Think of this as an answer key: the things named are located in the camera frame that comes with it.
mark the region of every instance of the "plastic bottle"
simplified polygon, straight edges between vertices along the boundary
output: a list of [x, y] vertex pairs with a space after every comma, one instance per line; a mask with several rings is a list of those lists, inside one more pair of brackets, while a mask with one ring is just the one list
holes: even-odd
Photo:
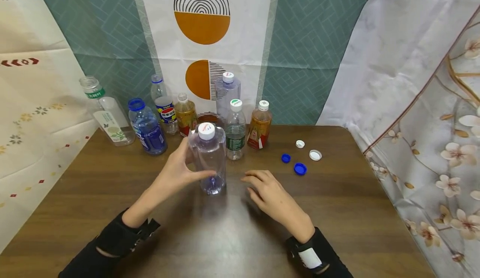
[[217, 195], [225, 186], [225, 132], [212, 123], [201, 123], [189, 136], [189, 146], [195, 159], [197, 171], [214, 170], [216, 176], [200, 181], [200, 187], [207, 195]]
[[243, 156], [247, 120], [242, 110], [241, 100], [230, 101], [230, 113], [227, 117], [225, 135], [227, 136], [227, 158], [237, 160]]
[[230, 101], [240, 98], [240, 86], [240, 80], [235, 78], [231, 72], [224, 72], [223, 78], [215, 82], [218, 113], [217, 125], [222, 128], [225, 128], [228, 113], [230, 113]]
[[135, 141], [135, 132], [128, 123], [125, 113], [117, 100], [105, 96], [105, 90], [93, 76], [84, 76], [79, 80], [83, 92], [89, 98], [87, 111], [97, 120], [108, 139], [117, 147], [129, 145]]
[[143, 149], [150, 155], [160, 155], [167, 150], [167, 141], [157, 117], [140, 98], [129, 100], [128, 117], [132, 122]]
[[272, 113], [268, 111], [268, 101], [260, 101], [252, 112], [247, 144], [254, 149], [263, 149], [268, 140]]
[[165, 87], [165, 82], [162, 77], [158, 75], [152, 76], [150, 95], [157, 107], [160, 122], [162, 123], [165, 133], [174, 135], [179, 130], [177, 117], [175, 116], [175, 109], [173, 107], [173, 98], [167, 95], [167, 88]]
[[178, 103], [175, 104], [175, 113], [177, 114], [180, 135], [186, 137], [197, 126], [197, 112], [195, 104], [193, 101], [188, 100], [187, 94], [179, 94], [178, 100]]

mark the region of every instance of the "white curtain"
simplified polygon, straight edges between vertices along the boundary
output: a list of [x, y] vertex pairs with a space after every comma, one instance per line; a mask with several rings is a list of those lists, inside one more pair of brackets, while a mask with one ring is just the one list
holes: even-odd
[[0, 0], [0, 252], [96, 126], [43, 0]]
[[479, 6], [369, 0], [317, 122], [352, 132], [439, 277], [480, 276]]

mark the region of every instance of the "empty plastic bottle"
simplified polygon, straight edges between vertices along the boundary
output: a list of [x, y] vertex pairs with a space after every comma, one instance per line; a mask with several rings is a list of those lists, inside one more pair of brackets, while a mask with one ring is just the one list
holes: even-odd
[[233, 73], [224, 72], [223, 78], [215, 82], [215, 97], [217, 102], [218, 121], [217, 125], [225, 128], [228, 113], [230, 113], [230, 101], [240, 98], [240, 80]]
[[102, 85], [93, 76], [80, 78], [83, 92], [89, 98], [87, 111], [97, 120], [100, 128], [113, 145], [120, 147], [135, 141], [135, 132], [120, 108], [117, 100], [105, 95]]
[[207, 195], [217, 195], [225, 186], [225, 132], [212, 123], [201, 123], [188, 137], [197, 171], [214, 170], [216, 176], [200, 181], [200, 187]]
[[243, 114], [241, 100], [230, 101], [230, 113], [227, 117], [225, 134], [227, 136], [227, 158], [237, 160], [243, 156], [247, 120]]
[[128, 117], [132, 122], [143, 149], [150, 155], [160, 155], [167, 150], [167, 141], [157, 117], [140, 98], [129, 100]]
[[150, 88], [150, 95], [155, 106], [157, 107], [165, 133], [174, 135], [178, 132], [177, 117], [173, 107], [173, 97], [167, 95], [167, 88], [163, 78], [158, 75], [152, 76], [152, 86]]

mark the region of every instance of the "black line pattern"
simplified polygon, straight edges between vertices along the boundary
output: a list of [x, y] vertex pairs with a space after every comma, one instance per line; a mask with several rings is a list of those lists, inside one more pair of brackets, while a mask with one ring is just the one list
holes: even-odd
[[230, 16], [228, 0], [173, 0], [173, 10], [176, 12]]
[[210, 99], [212, 101], [217, 100], [217, 94], [215, 93], [215, 83], [218, 79], [223, 78], [223, 73], [226, 72], [220, 65], [213, 62], [208, 62], [208, 73], [210, 76]]

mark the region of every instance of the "table surface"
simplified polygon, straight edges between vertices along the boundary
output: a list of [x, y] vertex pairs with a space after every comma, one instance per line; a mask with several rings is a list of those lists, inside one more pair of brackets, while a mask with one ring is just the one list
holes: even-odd
[[[170, 137], [168, 151], [151, 157], [138, 140], [117, 148], [97, 131], [0, 255], [0, 277], [56, 277], [151, 184], [179, 143]], [[310, 149], [323, 158], [310, 160]], [[305, 176], [294, 174], [296, 162], [307, 165]], [[153, 217], [162, 227], [115, 277], [302, 277], [287, 257], [286, 231], [251, 205], [239, 181], [248, 169], [275, 175], [354, 277], [435, 277], [353, 137], [334, 126], [272, 126], [263, 150], [228, 161], [222, 195], [206, 196], [194, 183], [160, 205]]]

